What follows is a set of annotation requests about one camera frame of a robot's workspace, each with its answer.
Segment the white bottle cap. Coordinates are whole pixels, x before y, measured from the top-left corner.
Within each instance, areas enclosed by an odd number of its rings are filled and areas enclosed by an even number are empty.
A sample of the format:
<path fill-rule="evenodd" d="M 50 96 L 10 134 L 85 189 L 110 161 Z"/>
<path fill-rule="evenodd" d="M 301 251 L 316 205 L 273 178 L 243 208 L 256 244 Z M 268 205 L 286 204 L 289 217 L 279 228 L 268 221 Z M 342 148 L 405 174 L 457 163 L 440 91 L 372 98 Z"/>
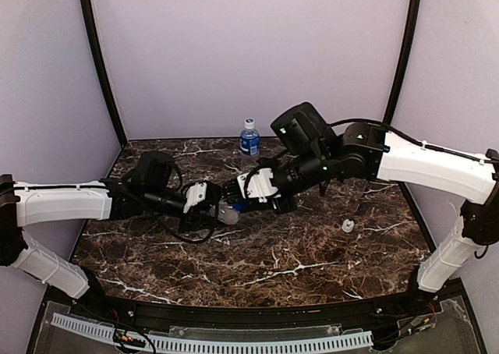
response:
<path fill-rule="evenodd" d="M 355 222 L 350 219 L 345 219 L 342 223 L 342 231 L 346 233 L 350 233 L 355 226 Z"/>

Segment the tall bottle blue cap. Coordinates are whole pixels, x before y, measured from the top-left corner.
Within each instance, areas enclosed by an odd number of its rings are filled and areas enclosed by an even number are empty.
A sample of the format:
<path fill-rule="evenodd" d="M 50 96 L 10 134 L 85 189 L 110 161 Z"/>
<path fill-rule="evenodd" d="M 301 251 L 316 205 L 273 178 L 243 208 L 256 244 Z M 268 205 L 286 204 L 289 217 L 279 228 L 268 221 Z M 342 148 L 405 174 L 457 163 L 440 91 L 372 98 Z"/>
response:
<path fill-rule="evenodd" d="M 216 205 L 210 208 L 210 215 L 217 218 L 217 221 L 224 225 L 236 225 L 241 217 L 238 210 L 223 201 L 218 204 L 218 208 L 216 208 Z"/>

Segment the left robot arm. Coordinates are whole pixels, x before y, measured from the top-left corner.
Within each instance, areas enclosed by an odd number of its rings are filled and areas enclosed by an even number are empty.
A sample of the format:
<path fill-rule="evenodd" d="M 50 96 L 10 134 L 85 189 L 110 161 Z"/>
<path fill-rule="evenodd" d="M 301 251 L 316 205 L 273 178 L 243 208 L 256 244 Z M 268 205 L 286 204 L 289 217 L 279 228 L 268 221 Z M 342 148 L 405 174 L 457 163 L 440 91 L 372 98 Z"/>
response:
<path fill-rule="evenodd" d="M 155 221 L 165 214 L 179 228 L 213 233 L 220 211 L 220 191 L 210 182 L 184 186 L 175 159 L 145 152 L 120 179 L 66 185 L 15 182 L 1 177 L 1 265 L 14 267 L 73 299 L 100 293 L 95 277 L 62 259 L 24 232 L 28 225 L 51 221 L 122 220 L 143 213 Z"/>

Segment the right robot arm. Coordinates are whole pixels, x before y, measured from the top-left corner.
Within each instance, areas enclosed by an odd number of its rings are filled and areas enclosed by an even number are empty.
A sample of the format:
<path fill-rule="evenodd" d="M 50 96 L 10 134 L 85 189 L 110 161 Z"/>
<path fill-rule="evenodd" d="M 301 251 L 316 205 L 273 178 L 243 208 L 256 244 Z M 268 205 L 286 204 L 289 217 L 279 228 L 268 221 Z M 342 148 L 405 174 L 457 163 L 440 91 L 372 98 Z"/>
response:
<path fill-rule="evenodd" d="M 334 133 L 315 107 L 298 104 L 271 128 L 292 159 L 273 171 L 272 185 L 291 196 L 331 179 L 408 182 L 464 198 L 454 227 L 416 270 L 416 288 L 439 291 L 482 246 L 498 241 L 498 153 L 470 154 L 415 140 L 382 122 L 346 119 Z"/>

